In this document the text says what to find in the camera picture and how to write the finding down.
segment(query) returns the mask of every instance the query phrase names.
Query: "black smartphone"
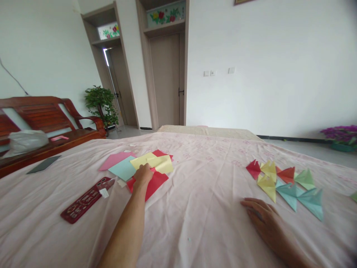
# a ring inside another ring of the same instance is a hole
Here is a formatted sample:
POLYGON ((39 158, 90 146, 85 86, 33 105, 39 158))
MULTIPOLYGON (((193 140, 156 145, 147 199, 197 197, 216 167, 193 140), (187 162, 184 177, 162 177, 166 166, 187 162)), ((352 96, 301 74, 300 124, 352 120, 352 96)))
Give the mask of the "black smartphone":
POLYGON ((43 171, 46 168, 48 168, 50 165, 52 165, 52 163, 55 162, 60 157, 61 156, 54 156, 54 157, 47 158, 45 161, 43 161, 41 164, 38 164, 36 167, 31 169, 26 174, 31 174, 31 173, 36 173, 36 172, 39 172, 39 171, 43 171))

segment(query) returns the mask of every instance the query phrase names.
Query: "picture frame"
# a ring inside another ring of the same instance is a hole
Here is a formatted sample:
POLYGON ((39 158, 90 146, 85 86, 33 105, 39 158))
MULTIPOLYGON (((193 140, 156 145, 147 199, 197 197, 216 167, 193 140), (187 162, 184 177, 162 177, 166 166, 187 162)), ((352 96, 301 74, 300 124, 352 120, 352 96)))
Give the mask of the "picture frame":
POLYGON ((238 4, 244 4, 246 2, 250 2, 250 1, 254 1, 254 0, 234 0, 234 5, 238 5, 238 4))

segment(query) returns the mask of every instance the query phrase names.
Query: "wooden bench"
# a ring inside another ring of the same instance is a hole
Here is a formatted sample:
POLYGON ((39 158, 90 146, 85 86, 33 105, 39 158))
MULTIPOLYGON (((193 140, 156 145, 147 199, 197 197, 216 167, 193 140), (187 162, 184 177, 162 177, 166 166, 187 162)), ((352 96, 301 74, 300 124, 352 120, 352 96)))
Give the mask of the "wooden bench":
POLYGON ((49 140, 49 144, 37 150, 0 159, 0 178, 86 141, 106 138, 103 121, 95 116, 82 117, 70 99, 60 99, 57 97, 16 97, 0 99, 0 145, 6 145, 10 142, 8 135, 11 132, 20 131, 18 126, 5 114, 4 108, 13 108, 33 130, 42 130, 45 133, 49 133, 71 128, 71 131, 58 135, 66 136, 69 138, 68 140, 49 140), (73 126, 59 104, 63 104, 74 118, 78 129, 73 126), (97 130, 91 128, 83 129, 79 122, 81 119, 92 120, 96 124, 97 130))

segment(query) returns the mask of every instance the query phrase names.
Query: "cable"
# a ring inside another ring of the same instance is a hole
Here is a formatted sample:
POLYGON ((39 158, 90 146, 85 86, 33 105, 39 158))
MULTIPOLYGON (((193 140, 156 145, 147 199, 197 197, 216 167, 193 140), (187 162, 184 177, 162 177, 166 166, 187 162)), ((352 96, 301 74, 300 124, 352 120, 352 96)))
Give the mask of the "cable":
POLYGON ((10 74, 10 72, 5 68, 5 66, 3 65, 3 62, 1 61, 1 57, 0 57, 0 64, 1 66, 4 68, 5 71, 7 71, 7 73, 19 84, 19 86, 22 88, 22 90, 26 93, 26 95, 29 95, 26 90, 21 86, 20 82, 12 76, 12 74, 10 74))

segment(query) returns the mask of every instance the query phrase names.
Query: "tiled floor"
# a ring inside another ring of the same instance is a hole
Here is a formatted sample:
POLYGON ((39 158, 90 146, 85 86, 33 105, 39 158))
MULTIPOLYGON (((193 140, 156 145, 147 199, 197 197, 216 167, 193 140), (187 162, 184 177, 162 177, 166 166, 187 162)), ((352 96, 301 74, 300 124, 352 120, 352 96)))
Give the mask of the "tiled floor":
MULTIPOLYGON (((109 134, 109 139, 128 138, 153 133, 151 130, 139 130, 133 126, 119 127, 121 132, 112 131, 109 134)), ((301 154, 321 159, 330 163, 343 165, 349 168, 357 169, 357 153, 343 153, 335 151, 328 144, 319 143, 303 143, 295 141, 280 141, 280 140, 264 140, 265 142, 276 146, 288 149, 301 154)))

